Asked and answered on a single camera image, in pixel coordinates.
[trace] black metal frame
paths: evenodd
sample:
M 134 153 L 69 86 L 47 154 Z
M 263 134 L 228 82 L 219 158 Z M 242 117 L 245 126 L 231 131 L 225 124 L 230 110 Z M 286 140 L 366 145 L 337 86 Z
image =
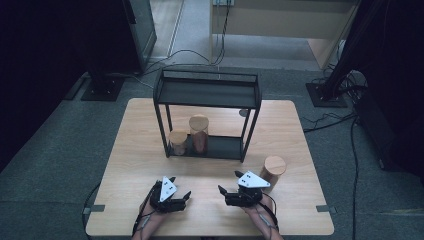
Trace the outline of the black metal frame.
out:
M 190 77 L 169 76 L 167 73 L 185 74 L 190 75 Z M 209 78 L 199 79 L 193 77 L 194 75 L 209 76 Z M 233 79 L 210 79 L 210 75 L 230 77 Z M 161 69 L 157 74 L 154 86 L 153 102 L 166 157 L 175 155 L 173 154 L 170 143 L 166 140 L 160 105 L 165 105 L 170 131 L 173 130 L 170 105 L 246 109 L 247 114 L 240 137 L 209 135 L 208 151 L 205 154 L 198 154 L 192 151 L 191 136 L 188 135 L 188 150 L 183 155 L 185 157 L 233 159 L 244 162 L 262 102 L 259 75 Z M 254 115 L 246 143 L 243 144 L 252 110 L 255 110 Z

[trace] power strip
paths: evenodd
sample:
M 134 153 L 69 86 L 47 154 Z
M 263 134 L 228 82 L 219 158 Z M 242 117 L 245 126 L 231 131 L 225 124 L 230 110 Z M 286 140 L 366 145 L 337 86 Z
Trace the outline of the power strip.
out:
M 234 0 L 212 0 L 214 6 L 227 6 L 227 2 L 230 2 L 230 6 L 234 6 Z

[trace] wooden table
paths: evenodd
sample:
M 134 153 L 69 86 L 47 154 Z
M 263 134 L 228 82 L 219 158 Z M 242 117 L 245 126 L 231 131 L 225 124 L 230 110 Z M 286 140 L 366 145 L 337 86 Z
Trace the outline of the wooden table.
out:
M 209 120 L 209 134 L 238 135 L 243 117 L 238 109 L 171 106 L 174 128 L 189 129 L 191 115 Z M 183 212 L 172 213 L 156 236 L 259 236 L 238 207 L 227 206 L 218 184 L 236 192 L 234 170 L 259 174 L 267 156 L 287 163 L 270 195 L 277 201 L 282 235 L 330 235 L 334 231 L 314 164 L 294 104 L 264 100 L 244 163 L 238 160 L 165 157 L 152 99 L 132 99 L 125 111 L 95 205 L 87 224 L 91 236 L 130 236 L 138 207 L 156 180 L 176 177 L 181 198 L 192 191 Z

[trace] cork lid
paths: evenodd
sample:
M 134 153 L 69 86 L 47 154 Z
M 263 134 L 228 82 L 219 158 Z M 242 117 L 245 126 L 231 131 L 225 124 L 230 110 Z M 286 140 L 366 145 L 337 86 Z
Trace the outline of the cork lid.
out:
M 286 162 L 279 156 L 269 156 L 265 159 L 265 168 L 270 174 L 281 175 L 286 171 Z
M 193 130 L 202 131 L 208 127 L 209 119 L 202 114 L 196 114 L 190 118 L 189 124 Z
M 187 139 L 187 132 L 181 129 L 172 130 L 169 133 L 169 141 L 173 144 L 181 144 Z

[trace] human hand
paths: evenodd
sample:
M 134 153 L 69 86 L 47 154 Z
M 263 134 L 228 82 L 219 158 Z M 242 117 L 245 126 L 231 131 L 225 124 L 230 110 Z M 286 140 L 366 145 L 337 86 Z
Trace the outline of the human hand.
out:
M 143 217 L 140 220 L 137 226 L 137 231 L 132 237 L 132 240 L 149 239 L 169 216 L 168 213 L 155 212 L 155 209 L 153 209 L 153 207 L 150 205 L 150 199 L 146 203 L 146 206 L 144 207 L 144 210 L 141 213 L 142 205 L 143 204 L 141 204 L 139 207 L 140 214 L 142 216 L 144 215 L 148 215 L 148 216 Z
M 271 211 L 273 211 L 272 200 L 269 196 L 263 195 L 262 200 L 260 201 L 263 205 L 267 206 Z M 259 204 L 253 207 L 242 207 L 245 213 L 249 216 L 250 220 L 252 220 L 253 224 L 258 228 L 258 230 L 262 233 L 265 239 L 283 239 L 278 231 L 278 229 L 274 226 L 274 221 L 272 220 L 269 213 Z

